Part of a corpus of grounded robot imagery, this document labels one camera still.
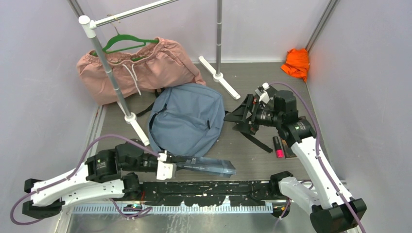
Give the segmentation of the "blue Nineteen Eighty-Four book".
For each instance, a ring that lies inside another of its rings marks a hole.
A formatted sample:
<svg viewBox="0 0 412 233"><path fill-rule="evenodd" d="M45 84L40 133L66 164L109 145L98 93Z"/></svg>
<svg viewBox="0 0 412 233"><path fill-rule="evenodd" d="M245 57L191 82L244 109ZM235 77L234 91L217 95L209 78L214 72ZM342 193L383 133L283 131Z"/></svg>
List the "blue Nineteen Eighty-Four book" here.
<svg viewBox="0 0 412 233"><path fill-rule="evenodd" d="M230 178L237 173L236 168L228 160L200 157L195 164L176 163L180 169L206 172L221 177Z"/></svg>

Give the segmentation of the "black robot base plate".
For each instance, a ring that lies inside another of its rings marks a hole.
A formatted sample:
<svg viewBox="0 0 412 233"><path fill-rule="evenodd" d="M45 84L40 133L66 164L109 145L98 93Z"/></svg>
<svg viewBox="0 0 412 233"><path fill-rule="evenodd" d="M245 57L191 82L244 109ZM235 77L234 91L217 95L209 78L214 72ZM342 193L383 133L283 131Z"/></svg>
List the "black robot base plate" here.
<svg viewBox="0 0 412 233"><path fill-rule="evenodd" d="M231 207L260 206L286 200L274 191L270 181L143 182L137 191L116 201L143 201L151 206L221 206L228 198Z"/></svg>

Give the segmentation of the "blue backpack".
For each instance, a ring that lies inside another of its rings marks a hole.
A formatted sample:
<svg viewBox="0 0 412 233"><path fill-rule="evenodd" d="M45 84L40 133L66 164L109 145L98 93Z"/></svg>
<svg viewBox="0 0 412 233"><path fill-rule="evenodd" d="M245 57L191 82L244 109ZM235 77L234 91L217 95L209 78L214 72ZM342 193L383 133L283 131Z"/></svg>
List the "blue backpack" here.
<svg viewBox="0 0 412 233"><path fill-rule="evenodd" d="M203 157L218 140L228 114L223 96L216 90L194 83L161 88L156 99L143 111L149 113L148 138L156 152Z"/></svg>

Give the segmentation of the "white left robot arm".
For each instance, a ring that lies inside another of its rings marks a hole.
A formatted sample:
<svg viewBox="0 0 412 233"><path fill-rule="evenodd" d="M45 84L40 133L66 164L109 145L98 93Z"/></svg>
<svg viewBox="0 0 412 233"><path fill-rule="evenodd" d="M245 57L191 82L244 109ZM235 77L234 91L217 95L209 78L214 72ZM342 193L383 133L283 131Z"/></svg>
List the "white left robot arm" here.
<svg viewBox="0 0 412 233"><path fill-rule="evenodd" d="M27 201L22 214L45 219L82 202L100 199L137 200L144 197L137 172L152 172L159 180L172 178L175 170L188 169L200 159L155 153L136 139L102 150L81 161L75 169L49 180L27 179Z"/></svg>

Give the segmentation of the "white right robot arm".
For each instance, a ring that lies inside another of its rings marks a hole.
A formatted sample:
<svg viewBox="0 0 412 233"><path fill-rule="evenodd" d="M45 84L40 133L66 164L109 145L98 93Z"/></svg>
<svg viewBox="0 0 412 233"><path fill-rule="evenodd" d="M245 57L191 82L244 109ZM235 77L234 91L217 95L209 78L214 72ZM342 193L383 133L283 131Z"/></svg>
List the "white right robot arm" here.
<svg viewBox="0 0 412 233"><path fill-rule="evenodd" d="M303 186L289 172L271 177L271 196L285 196L296 202L309 215L318 233L340 233L358 227L365 228L361 218L367 206L363 199L355 199L339 180L320 150L316 130L299 116L296 97L291 91L257 91L248 94L241 104L243 134L255 134L260 126L275 127L278 135L300 160L315 188Z"/></svg>

